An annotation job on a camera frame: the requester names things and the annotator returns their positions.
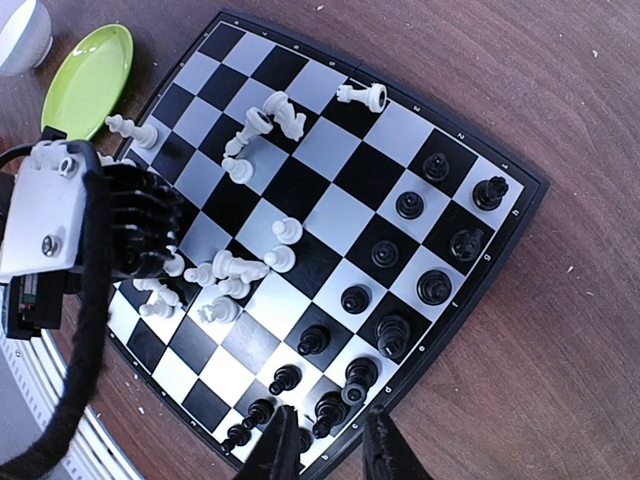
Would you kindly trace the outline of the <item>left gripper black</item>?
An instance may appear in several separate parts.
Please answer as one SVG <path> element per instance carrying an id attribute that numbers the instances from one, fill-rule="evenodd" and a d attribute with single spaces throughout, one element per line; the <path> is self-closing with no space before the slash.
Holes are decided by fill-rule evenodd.
<path id="1" fill-rule="evenodd" d="M 102 168 L 111 199 L 111 278 L 159 278 L 173 256 L 182 197 L 158 174 L 114 162 Z"/>

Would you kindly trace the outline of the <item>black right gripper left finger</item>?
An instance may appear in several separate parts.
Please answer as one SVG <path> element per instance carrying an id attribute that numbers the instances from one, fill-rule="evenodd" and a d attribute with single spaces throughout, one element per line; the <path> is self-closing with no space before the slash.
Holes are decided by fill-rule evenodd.
<path id="1" fill-rule="evenodd" d="M 280 406 L 235 479 L 299 479 L 300 455 L 297 411 Z"/>

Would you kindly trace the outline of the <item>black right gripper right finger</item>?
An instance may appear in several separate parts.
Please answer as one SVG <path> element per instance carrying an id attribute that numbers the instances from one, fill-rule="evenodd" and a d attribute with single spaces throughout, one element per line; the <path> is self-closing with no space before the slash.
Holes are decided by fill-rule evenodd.
<path id="1" fill-rule="evenodd" d="M 366 417 L 363 470 L 366 479 L 434 479 L 380 404 L 374 405 Z"/>

